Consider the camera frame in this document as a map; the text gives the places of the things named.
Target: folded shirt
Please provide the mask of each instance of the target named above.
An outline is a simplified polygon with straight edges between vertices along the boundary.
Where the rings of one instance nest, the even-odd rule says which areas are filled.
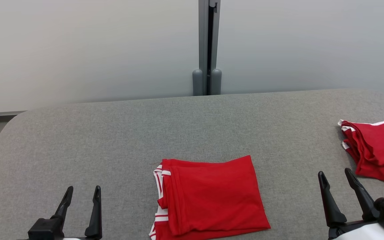
[[[384,121],[379,123],[338,123],[346,139],[343,148],[357,164],[356,174],[384,181]]]
[[[217,164],[164,159],[154,175],[160,206],[151,239],[204,240],[270,228],[250,156]]]

